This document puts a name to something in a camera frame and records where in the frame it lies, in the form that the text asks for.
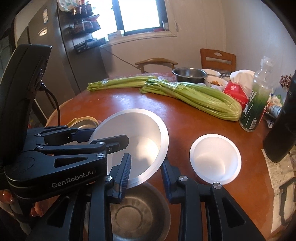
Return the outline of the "left hand red nails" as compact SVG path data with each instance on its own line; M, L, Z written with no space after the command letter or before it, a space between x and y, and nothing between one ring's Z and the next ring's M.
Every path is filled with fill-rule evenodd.
M1 208L9 213L10 215L13 215L10 205L15 204L15 199L13 198L11 192L9 190L1 190L0 193L1 196ZM51 207L51 205L57 200L58 196L36 202L34 204L34 207L30 210L30 216L36 217L36 216L43 216L46 211Z

